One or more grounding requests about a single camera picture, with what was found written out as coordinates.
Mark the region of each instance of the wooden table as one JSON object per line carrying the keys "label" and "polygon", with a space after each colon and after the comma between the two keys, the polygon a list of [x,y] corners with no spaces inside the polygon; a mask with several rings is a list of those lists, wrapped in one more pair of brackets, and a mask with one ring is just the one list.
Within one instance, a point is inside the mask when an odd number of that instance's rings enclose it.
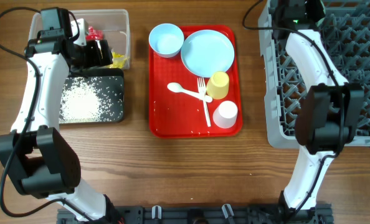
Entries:
{"label": "wooden table", "polygon": [[[126,9],[130,15],[131,69],[125,72],[126,118],[119,124],[62,126],[78,154],[82,177],[115,205],[205,206],[275,203],[290,180],[296,149],[274,149],[267,141],[264,113],[265,71],[257,32],[241,21],[253,1],[1,0],[0,12],[13,6],[37,9]],[[257,25],[263,4],[250,15]],[[13,12],[0,22],[0,42],[17,52],[27,44],[31,12]],[[225,24],[233,29],[241,83],[244,125],[232,138],[154,137],[148,128],[148,34],[157,24]],[[7,134],[22,101],[27,68],[0,50],[0,134]],[[7,206],[26,212],[43,200],[19,195],[10,181]],[[333,162],[318,194],[333,204],[336,223],[370,223],[370,148],[347,147]],[[0,223],[55,223],[58,205],[12,219],[0,209]]]}

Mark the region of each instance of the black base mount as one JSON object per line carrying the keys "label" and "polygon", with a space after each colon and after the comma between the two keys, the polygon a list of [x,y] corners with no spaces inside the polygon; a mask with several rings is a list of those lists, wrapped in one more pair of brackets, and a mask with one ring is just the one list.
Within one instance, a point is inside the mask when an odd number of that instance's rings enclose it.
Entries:
{"label": "black base mount", "polygon": [[[277,204],[250,205],[248,207],[185,207],[185,208],[153,208],[116,207],[125,217],[125,224],[281,224],[275,214]],[[295,218],[287,223],[333,224],[331,205],[317,205],[311,220],[302,218],[306,214],[300,211]],[[60,209],[57,224],[79,224],[75,216],[66,209]]]}

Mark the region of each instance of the white cup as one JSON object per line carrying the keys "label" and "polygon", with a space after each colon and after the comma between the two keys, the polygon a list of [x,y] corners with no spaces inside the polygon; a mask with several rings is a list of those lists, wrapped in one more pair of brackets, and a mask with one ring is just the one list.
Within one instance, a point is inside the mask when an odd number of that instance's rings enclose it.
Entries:
{"label": "white cup", "polygon": [[149,34],[149,45],[160,57],[177,55],[183,43],[184,33],[174,24],[160,24]]}
{"label": "white cup", "polygon": [[214,123],[220,128],[230,128],[236,123],[237,106],[232,101],[222,102],[212,115]]}

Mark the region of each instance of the light blue bowl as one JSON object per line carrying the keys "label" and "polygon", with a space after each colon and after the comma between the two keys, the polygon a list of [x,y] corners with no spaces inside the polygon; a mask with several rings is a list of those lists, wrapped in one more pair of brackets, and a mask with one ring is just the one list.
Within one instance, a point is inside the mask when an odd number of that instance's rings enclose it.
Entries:
{"label": "light blue bowl", "polygon": [[149,34],[149,45],[160,57],[171,58],[177,55],[183,43],[184,34],[174,24],[160,24]]}

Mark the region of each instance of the gray dish rack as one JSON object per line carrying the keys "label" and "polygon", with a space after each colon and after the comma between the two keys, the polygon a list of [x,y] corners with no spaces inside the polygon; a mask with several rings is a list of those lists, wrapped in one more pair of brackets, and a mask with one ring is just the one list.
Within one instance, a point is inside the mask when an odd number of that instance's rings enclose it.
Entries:
{"label": "gray dish rack", "polygon": [[[259,27],[272,25],[278,0],[268,0]],[[321,25],[324,46],[333,63],[349,82],[365,92],[354,140],[349,146],[370,147],[370,1],[324,0],[326,17]],[[295,120],[306,96],[304,81],[294,61],[277,42],[271,30],[260,30],[260,52],[267,76],[265,117],[268,141],[273,147],[298,148]]]}

